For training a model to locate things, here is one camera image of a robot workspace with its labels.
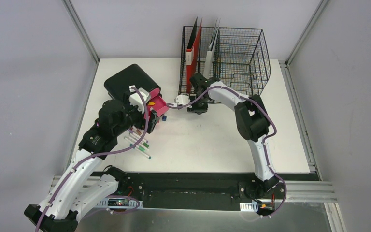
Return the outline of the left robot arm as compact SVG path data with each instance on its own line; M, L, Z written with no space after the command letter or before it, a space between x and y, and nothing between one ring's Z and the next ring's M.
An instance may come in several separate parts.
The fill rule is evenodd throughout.
M127 192L127 174L111 166L100 179L86 191L80 189L94 170L109 155L121 154L136 148L140 140L130 146L114 151L119 135L131 127L143 127L151 132L152 123L161 115L156 107L167 111L166 105L156 100L141 99L134 95L126 99L105 101L99 109L98 118L83 135L78 151L59 182L39 204L30 204L25 216L35 225L37 232L73 232L87 214L102 200Z

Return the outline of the black pink drawer unit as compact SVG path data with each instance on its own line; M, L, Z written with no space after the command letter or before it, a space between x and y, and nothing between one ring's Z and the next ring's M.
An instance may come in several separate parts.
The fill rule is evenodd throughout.
M155 105L147 106L149 111L155 110L158 116L162 116L168 111L169 108L161 94L161 87L138 64L129 65L104 82L104 87L109 95L113 99L119 100L123 99L125 92L130 92L129 86L132 85L135 85L136 88L143 88L151 94L149 102L154 102Z

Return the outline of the grey notebook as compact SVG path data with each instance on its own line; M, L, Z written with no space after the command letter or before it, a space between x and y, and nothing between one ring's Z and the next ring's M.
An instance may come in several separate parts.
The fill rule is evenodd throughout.
M210 71L211 71L211 67L213 64L213 60L214 60L214 53L215 53L215 47L216 47L216 42L217 42L217 37L218 37L218 32L219 32L220 21L221 19L219 18L216 19L212 37L210 39L210 43L209 43L207 54L206 54L203 76L207 79L210 78Z

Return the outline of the red notebook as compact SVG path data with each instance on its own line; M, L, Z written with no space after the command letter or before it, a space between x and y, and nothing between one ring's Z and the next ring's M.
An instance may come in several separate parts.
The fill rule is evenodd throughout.
M197 59L200 48L201 23L198 25L198 17L196 17L186 49L186 92L191 93L192 84L191 77L195 74L197 68Z

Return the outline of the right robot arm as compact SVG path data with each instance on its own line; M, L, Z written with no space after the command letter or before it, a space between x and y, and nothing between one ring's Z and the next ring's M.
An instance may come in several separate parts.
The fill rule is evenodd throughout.
M254 186L246 187L247 196L252 199L267 198L274 192L280 178L276 175L270 157L268 139L276 129L259 95L248 96L239 93L216 78L205 78L201 73L191 77L194 88L190 110L201 114L207 111L208 101L219 102L235 114L240 136L248 142L255 166Z

